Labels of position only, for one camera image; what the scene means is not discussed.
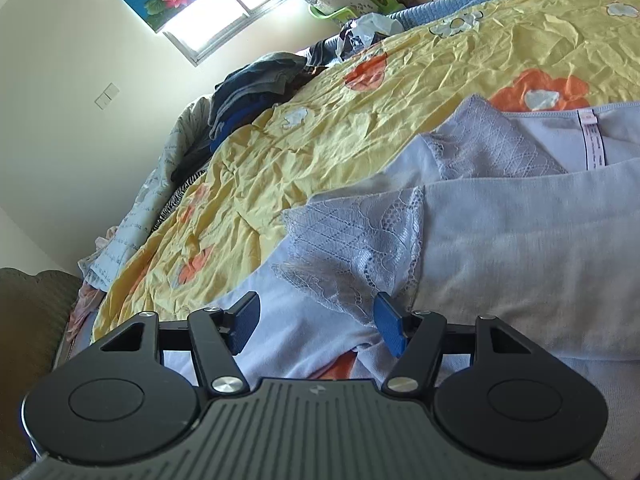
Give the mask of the lavender long-sleeve shirt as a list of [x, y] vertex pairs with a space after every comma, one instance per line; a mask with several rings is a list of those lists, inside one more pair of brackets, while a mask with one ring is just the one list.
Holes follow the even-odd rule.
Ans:
[[262, 303], [236, 359], [249, 382], [309, 378], [347, 352], [352, 376], [383, 380], [378, 292], [453, 323], [495, 315], [600, 389], [594, 460], [638, 477], [637, 103], [503, 113], [470, 96], [374, 176], [281, 220], [284, 240], [217, 300]]

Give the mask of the dark folded clothes pile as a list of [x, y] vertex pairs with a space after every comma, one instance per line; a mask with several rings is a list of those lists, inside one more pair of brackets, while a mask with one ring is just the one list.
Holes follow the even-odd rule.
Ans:
[[318, 67], [290, 52], [274, 52], [236, 70], [215, 88], [206, 123], [171, 174], [175, 186], [195, 174], [232, 132], [265, 110], [288, 102], [318, 75]]

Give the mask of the yellow carrot-print bedsheet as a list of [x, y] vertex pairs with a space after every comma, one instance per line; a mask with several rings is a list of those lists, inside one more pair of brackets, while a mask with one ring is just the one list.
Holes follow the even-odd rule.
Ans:
[[221, 144], [120, 271], [93, 338], [218, 307], [284, 240], [285, 211], [374, 176], [470, 96], [503, 113], [639, 106], [639, 0], [491, 0], [328, 68]]

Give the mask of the light floral quilt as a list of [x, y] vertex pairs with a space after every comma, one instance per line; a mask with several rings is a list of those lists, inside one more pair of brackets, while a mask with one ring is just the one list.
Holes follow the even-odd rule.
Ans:
[[134, 204], [118, 226], [96, 239], [96, 251], [78, 261], [80, 286], [65, 339], [73, 341], [89, 314], [103, 301], [127, 261], [169, 217], [181, 197], [206, 169], [210, 154], [190, 159], [198, 146], [209, 144], [208, 124], [213, 98], [202, 96], [189, 104], [169, 133], [157, 165], [140, 188]]

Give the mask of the white crumpled cloth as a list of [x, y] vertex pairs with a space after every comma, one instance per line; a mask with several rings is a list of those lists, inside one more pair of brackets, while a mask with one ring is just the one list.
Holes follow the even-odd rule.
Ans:
[[370, 48], [377, 42], [403, 32], [400, 21], [386, 15], [368, 13], [351, 20], [338, 34], [336, 55], [342, 61]]

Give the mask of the blue knitted blanket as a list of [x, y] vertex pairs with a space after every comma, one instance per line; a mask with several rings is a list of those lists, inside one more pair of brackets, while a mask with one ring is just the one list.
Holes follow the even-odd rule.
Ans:
[[390, 18], [397, 20], [405, 30], [408, 30], [488, 1], [491, 0], [436, 0], [392, 13]]

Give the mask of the green plastic stool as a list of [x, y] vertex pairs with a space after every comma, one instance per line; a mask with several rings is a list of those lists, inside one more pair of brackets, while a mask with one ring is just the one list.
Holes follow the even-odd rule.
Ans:
[[[378, 14], [387, 15], [387, 14], [391, 14], [391, 13], [405, 9], [405, 6], [398, 0], [371, 0], [371, 1], [378, 7], [378, 10], [376, 12], [369, 12], [369, 13], [378, 13]], [[360, 18], [360, 16], [364, 15], [364, 14], [358, 15], [356, 11], [352, 10], [351, 8], [343, 8], [332, 14], [323, 14], [322, 12], [318, 11], [316, 8], [314, 8], [311, 5], [308, 6], [308, 10], [313, 18], [316, 18], [317, 20], [323, 20], [323, 21], [332, 21], [337, 25], [344, 25], [345, 23], [351, 20], [354, 20], [355, 18]]]

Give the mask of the window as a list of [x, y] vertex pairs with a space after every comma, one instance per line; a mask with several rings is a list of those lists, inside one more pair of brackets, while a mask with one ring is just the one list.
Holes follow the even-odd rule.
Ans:
[[194, 66], [286, 0], [195, 0], [160, 29]]

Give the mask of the white wall switch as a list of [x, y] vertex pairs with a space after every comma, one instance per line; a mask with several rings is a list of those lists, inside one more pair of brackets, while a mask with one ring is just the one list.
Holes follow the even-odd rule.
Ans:
[[111, 102], [114, 101], [119, 95], [119, 88], [112, 82], [100, 93], [100, 95], [94, 100], [94, 104], [99, 107], [100, 110], [105, 110]]

